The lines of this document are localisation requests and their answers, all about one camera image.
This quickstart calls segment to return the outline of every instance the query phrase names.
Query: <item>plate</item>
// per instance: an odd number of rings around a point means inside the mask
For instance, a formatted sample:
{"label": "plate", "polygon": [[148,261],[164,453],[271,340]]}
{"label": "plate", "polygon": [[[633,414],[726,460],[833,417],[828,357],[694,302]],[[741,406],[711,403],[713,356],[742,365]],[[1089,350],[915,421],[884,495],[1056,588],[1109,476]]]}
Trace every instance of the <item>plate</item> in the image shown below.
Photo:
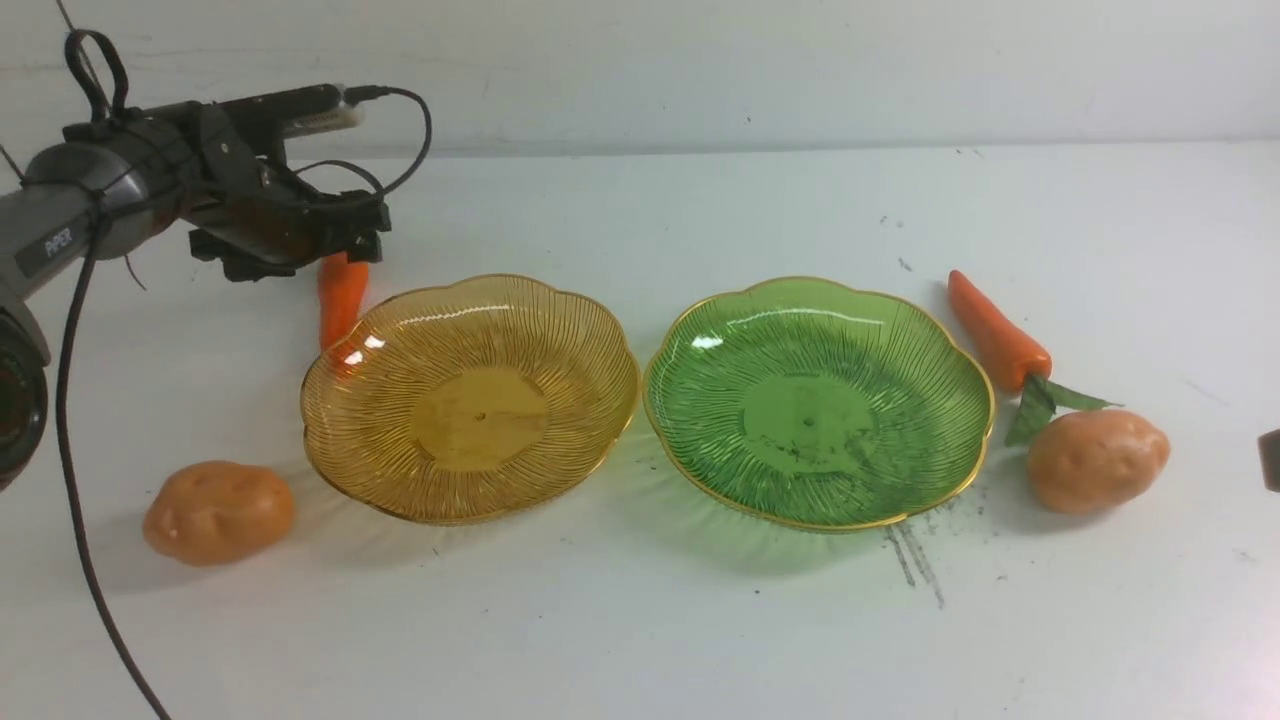
{"label": "plate", "polygon": [[419,523],[545,502],[604,461],[640,393],[603,305],[518,275],[369,310],[302,383],[307,457],[348,496]]}
{"label": "plate", "polygon": [[809,530],[888,525],[982,466],[996,400],[928,313],[819,278],[703,300],[645,372],[672,462],[732,507]]}

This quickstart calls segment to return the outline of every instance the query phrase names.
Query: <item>white wall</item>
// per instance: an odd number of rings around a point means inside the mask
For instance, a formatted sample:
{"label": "white wall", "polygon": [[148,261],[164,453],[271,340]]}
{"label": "white wall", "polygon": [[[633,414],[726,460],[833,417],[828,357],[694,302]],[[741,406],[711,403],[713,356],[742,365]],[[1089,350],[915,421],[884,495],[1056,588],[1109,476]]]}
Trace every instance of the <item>white wall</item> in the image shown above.
{"label": "white wall", "polygon": [[[1280,135],[1276,0],[67,0],[137,104],[424,92],[447,154]],[[83,114],[54,0],[0,9],[0,140]],[[303,149],[399,155],[408,105]]]}

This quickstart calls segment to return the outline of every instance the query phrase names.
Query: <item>potato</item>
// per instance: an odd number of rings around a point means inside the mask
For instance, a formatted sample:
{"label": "potato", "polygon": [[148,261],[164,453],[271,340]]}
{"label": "potato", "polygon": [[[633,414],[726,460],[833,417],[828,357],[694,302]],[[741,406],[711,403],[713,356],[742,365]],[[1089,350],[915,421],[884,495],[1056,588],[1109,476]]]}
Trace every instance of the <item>potato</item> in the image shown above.
{"label": "potato", "polygon": [[248,557],[292,527],[293,495],[279,475],[212,460],[165,480],[142,520],[142,537],[160,555],[209,566]]}
{"label": "potato", "polygon": [[1169,437],[1140,415],[1116,409],[1071,413],[1036,436],[1027,474],[1046,507],[1088,515],[1147,492],[1169,452]]}

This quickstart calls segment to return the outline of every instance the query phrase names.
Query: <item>black object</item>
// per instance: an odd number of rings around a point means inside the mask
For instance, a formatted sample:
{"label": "black object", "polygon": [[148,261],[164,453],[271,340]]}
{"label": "black object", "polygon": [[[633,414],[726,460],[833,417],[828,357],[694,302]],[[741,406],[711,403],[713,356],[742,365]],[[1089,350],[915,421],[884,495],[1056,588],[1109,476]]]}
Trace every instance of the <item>black object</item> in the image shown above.
{"label": "black object", "polygon": [[27,466],[45,432],[49,389],[42,365],[27,333],[0,315],[0,489]]}
{"label": "black object", "polygon": [[1262,456],[1262,479],[1271,492],[1280,492],[1280,430],[1258,438],[1258,454]]}
{"label": "black object", "polygon": [[[84,59],[81,46],[86,38],[99,44],[111,69],[115,91],[110,105]],[[70,361],[93,268],[100,259],[127,256],[178,217],[197,225],[192,251],[221,259],[230,279],[292,274],[307,263],[343,251],[352,259],[376,261],[381,258],[378,232],[390,227],[383,199],[421,165],[431,142],[431,115],[419,95],[379,86],[352,88],[349,96],[343,95],[342,108],[311,118],[310,124],[300,118],[284,122],[282,115],[303,105],[314,110],[319,105],[306,102],[333,100],[332,92],[303,88],[278,94],[283,97],[275,100],[248,99],[238,106],[232,104],[230,110],[188,102],[148,114],[127,108],[128,78],[106,36],[73,28],[64,50],[73,77],[88,97],[91,120],[65,128],[67,142],[37,155],[27,173],[19,173],[22,190],[0,197],[0,228],[6,233],[0,236],[0,489],[31,459],[47,411],[44,366],[49,364],[49,348],[26,300],[83,255],[54,391],[58,451],[76,550],[122,664],[155,715],[169,720],[133,661],[97,582],[72,460]],[[374,192],[323,193],[284,165],[283,138],[291,132],[332,129],[347,122],[344,109],[385,95],[415,100],[426,129],[415,160],[387,187],[358,169]],[[269,108],[273,114],[256,114],[255,108]],[[236,117],[250,128],[248,141],[239,137]],[[355,168],[340,161],[326,164]]]}

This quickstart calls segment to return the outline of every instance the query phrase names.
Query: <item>orange carrot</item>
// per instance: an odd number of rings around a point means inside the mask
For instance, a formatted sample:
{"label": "orange carrot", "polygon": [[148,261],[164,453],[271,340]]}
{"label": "orange carrot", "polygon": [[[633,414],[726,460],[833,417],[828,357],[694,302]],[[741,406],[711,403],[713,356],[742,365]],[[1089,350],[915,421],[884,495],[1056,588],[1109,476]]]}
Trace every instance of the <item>orange carrot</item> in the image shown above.
{"label": "orange carrot", "polygon": [[360,302],[369,286],[369,263],[348,263],[346,252],[329,255],[320,265],[320,350],[338,342],[360,319]]}
{"label": "orange carrot", "polygon": [[978,361],[996,387],[1005,392],[1021,392],[1029,375],[1047,379],[1053,372],[1048,351],[1009,322],[960,270],[951,270],[947,278],[947,299],[978,350]]}

